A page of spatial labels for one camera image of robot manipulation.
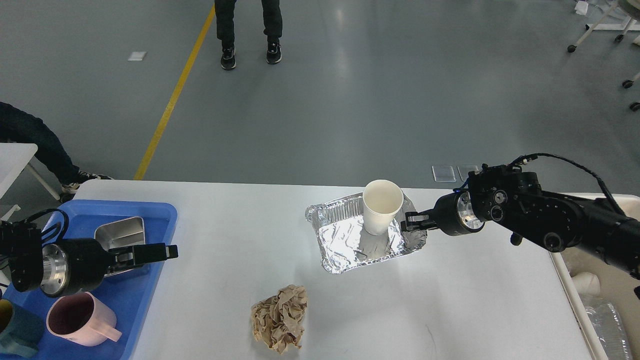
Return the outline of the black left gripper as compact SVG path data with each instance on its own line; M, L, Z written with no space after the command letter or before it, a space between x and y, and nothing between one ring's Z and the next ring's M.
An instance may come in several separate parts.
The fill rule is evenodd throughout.
M105 276L178 256L176 244L133 244L107 251L92 238L57 240L42 248L43 276L39 289L51 298L89 292L100 287Z

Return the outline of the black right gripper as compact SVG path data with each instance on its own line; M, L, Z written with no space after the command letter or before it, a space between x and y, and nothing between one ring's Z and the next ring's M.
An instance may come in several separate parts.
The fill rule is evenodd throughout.
M401 222L402 232L441 230L448 236L475 234L485 227L473 211L467 191L450 193L439 198L434 210L408 211Z

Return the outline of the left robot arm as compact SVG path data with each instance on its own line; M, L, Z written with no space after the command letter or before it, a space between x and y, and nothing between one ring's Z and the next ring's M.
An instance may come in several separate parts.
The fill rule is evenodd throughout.
M49 208L20 221L1 222L1 260L7 263L10 280L18 292L38 289L50 298L90 292L117 272L179 255L175 244L131 244L105 249L93 238L66 238L70 216L64 211L61 221L46 230L39 229L36 220L53 212Z

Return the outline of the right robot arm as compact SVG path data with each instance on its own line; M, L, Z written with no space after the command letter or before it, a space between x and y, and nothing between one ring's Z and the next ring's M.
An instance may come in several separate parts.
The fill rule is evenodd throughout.
M512 233L514 246L528 240L551 253L578 248L637 280L639 221L626 215L594 171L574 161L569 164L595 178L601 197L543 190L537 174L522 169L539 157L540 153L530 153L507 164L483 164L470 171L463 185L441 196L432 209L405 212L402 231L440 230L462 236L493 222Z

